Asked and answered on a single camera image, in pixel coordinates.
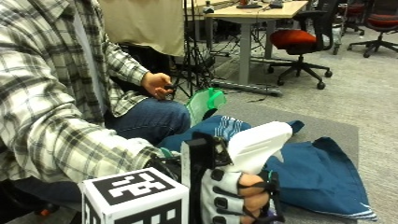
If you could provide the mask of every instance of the plaid shirt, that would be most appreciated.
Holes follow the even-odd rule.
[[[104,101],[116,117],[144,96],[109,77],[141,84],[148,70],[112,44],[100,6],[66,0],[0,2],[0,180],[73,180],[141,169],[153,152],[142,139],[104,128],[73,15],[81,15]]]

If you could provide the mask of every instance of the office chair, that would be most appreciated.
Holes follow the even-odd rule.
[[[326,70],[325,77],[331,77],[333,73],[329,67],[303,63],[303,54],[327,50],[333,46],[331,23],[337,14],[338,0],[319,0],[314,10],[302,11],[294,16],[299,22],[301,30],[279,30],[271,34],[271,43],[278,49],[285,49],[287,54],[298,55],[298,61],[291,63],[271,63],[269,73],[273,73],[274,67],[290,66],[290,68],[278,76],[277,85],[283,85],[282,78],[295,70],[295,76],[299,77],[301,70],[305,70],[315,79],[318,79],[317,88],[325,89],[322,77],[311,70]],[[313,20],[314,35],[307,32],[306,20]]]
[[[397,43],[390,43],[383,40],[383,34],[398,33],[398,1],[370,1],[365,20],[366,27],[379,32],[378,38],[371,41],[350,43],[347,50],[351,50],[354,45],[365,45],[367,48],[363,53],[365,58],[370,57],[371,51],[377,52],[381,46],[398,52],[398,41]]]
[[[346,5],[338,7],[339,13],[345,15],[343,34],[351,28],[354,32],[359,31],[359,35],[365,34],[365,30],[359,28],[359,21],[362,19],[366,9],[366,4],[354,0],[351,3],[347,1]]]

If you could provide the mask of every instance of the desk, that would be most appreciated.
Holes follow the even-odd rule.
[[[307,1],[293,1],[285,2],[283,8],[273,8],[270,10],[262,11],[261,8],[237,8],[237,6],[226,7],[214,11],[214,13],[206,14],[206,18],[221,19],[225,21],[235,22],[241,24],[241,38],[239,38],[239,65],[238,65],[238,82],[237,83],[218,83],[218,84],[230,84],[235,87],[247,87],[243,89],[254,89],[259,91],[258,87],[249,86],[249,65],[251,57],[251,37],[250,29],[251,24],[257,22],[266,21],[266,42],[265,42],[265,59],[271,59],[273,54],[273,44],[270,42],[270,35],[274,32],[274,21],[278,19],[290,19],[295,13],[306,6]],[[266,93],[279,94],[278,91],[270,92],[266,90]]]

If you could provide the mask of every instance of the blue fabric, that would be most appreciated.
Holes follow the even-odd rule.
[[[297,133],[305,124],[287,122]],[[198,131],[214,136],[231,136],[251,128],[250,124],[225,116],[213,116],[185,133],[166,137],[160,147],[180,151],[182,141],[192,139]],[[271,157],[267,170],[278,172],[281,201],[318,213],[354,219],[375,220],[357,169],[341,147],[329,137],[313,143],[285,144],[281,149],[283,163]]]
[[[181,143],[192,139],[193,132],[208,133],[213,136],[222,136],[226,140],[229,140],[235,133],[250,128],[251,126],[246,122],[222,115],[216,115],[200,122],[185,133],[166,137],[157,147],[165,147],[169,150],[180,152]]]

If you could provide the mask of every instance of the white box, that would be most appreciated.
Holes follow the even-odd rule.
[[[189,188],[154,168],[82,182],[84,224],[188,223]]]

